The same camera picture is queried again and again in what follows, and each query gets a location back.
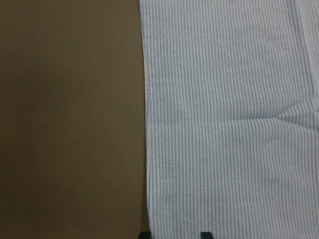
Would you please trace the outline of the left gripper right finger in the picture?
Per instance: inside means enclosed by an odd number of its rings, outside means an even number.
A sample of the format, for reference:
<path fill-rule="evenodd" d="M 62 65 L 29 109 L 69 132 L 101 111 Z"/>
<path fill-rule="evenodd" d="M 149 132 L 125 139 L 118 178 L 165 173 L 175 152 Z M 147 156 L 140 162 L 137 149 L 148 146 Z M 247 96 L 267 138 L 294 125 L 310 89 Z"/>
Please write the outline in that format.
<path fill-rule="evenodd" d="M 201 232 L 200 238 L 201 239 L 212 239 L 212 233 L 211 232 Z"/>

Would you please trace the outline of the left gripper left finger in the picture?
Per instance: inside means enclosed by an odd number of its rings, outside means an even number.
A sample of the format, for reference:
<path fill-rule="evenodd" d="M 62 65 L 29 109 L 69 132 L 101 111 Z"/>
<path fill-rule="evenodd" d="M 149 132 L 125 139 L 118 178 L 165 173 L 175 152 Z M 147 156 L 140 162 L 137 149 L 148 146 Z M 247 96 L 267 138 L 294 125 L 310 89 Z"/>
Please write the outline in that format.
<path fill-rule="evenodd" d="M 151 232 L 140 232 L 139 239 L 152 239 Z"/>

